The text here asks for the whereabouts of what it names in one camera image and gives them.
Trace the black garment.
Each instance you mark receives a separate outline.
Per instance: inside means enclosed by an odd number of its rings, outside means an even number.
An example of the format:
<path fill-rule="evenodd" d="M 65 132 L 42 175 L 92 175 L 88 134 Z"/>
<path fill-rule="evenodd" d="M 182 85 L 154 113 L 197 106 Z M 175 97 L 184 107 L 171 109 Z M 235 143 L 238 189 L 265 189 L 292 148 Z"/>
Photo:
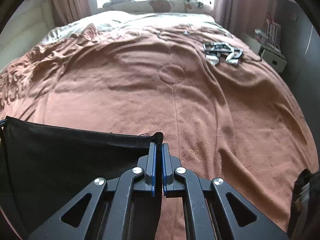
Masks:
<path fill-rule="evenodd" d="M 163 134 L 121 135 L 48 126 L 6 117 L 1 122 L 1 230 L 29 236 L 98 177 L 116 179 L 157 145 L 155 209 L 161 212 Z"/>

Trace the brown bed blanket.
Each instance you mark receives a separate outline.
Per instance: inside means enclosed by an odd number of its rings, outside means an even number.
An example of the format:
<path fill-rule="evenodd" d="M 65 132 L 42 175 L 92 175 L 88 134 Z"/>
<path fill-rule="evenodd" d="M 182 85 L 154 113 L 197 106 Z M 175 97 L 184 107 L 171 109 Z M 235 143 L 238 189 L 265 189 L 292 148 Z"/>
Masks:
<path fill-rule="evenodd" d="M 171 153 L 205 178 L 222 176 L 281 229 L 293 184 L 318 170 L 298 102 L 276 71 L 219 27 L 137 20 L 36 45 L 1 74 L 1 117 L 90 131 L 162 132 Z M 213 65 L 203 44 L 243 50 Z"/>

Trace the grey patterned small garment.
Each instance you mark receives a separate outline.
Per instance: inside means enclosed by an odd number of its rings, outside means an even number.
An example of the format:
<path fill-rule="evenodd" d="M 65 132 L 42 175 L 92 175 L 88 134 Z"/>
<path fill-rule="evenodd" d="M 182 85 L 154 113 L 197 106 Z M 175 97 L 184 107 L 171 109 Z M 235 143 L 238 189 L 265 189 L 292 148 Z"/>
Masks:
<path fill-rule="evenodd" d="M 225 62 L 231 65 L 237 65 L 243 55 L 243 50 L 226 42 L 207 42 L 203 44 L 206 58 L 215 66 L 220 63 L 223 57 Z"/>

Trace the white bedside cabinet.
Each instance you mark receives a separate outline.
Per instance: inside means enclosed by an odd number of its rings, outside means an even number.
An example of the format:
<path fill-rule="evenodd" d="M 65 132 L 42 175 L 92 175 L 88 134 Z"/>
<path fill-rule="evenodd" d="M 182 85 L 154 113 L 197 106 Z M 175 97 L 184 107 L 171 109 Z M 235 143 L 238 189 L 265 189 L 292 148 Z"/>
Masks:
<path fill-rule="evenodd" d="M 257 54 L 278 74 L 281 74 L 287 65 L 287 61 L 272 34 L 270 32 L 265 33 L 260 29 L 255 29 L 254 38 L 259 44 Z"/>

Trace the floral pillow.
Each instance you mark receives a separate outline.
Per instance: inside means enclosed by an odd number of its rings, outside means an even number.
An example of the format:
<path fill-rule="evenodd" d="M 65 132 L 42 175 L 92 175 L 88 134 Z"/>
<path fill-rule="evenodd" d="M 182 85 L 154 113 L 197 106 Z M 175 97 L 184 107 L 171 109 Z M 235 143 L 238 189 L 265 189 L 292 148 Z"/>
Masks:
<path fill-rule="evenodd" d="M 105 11 L 124 11 L 131 14 L 160 12 L 207 14 L 213 12 L 214 0 L 131 0 L 123 3 L 105 3 Z"/>

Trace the pink right curtain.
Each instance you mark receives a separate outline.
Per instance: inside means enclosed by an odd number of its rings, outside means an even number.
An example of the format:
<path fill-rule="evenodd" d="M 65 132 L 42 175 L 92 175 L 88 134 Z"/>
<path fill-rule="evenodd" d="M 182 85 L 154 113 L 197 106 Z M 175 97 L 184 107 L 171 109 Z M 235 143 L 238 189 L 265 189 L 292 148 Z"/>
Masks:
<path fill-rule="evenodd" d="M 213 18 L 235 36 L 263 29 L 271 0 L 214 0 Z"/>

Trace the pink curtain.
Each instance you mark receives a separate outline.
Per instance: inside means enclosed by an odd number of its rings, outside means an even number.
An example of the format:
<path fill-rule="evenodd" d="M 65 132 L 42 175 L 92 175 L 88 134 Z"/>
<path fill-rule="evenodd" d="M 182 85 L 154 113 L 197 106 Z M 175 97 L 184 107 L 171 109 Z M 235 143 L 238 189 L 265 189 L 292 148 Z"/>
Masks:
<path fill-rule="evenodd" d="M 214 0 L 213 18 L 235 36 L 263 29 L 271 0 Z"/>
<path fill-rule="evenodd" d="M 91 14 L 89 0 L 50 0 L 57 26 L 68 25 Z"/>

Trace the white padded headboard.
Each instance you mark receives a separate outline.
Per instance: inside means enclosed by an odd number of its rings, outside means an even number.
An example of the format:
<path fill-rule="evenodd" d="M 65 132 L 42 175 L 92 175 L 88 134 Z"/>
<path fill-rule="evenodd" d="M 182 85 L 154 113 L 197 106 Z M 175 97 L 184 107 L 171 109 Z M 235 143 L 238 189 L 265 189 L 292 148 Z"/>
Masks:
<path fill-rule="evenodd" d="M 1 32 L 1 69 L 30 51 L 54 28 L 50 2 L 10 20 Z"/>

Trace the pink left curtain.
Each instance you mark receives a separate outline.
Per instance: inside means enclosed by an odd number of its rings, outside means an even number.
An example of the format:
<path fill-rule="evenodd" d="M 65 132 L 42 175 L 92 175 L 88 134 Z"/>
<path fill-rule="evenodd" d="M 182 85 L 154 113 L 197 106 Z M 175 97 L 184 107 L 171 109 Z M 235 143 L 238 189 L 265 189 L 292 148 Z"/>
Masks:
<path fill-rule="evenodd" d="M 89 0 L 50 0 L 57 26 L 68 25 L 91 14 Z"/>

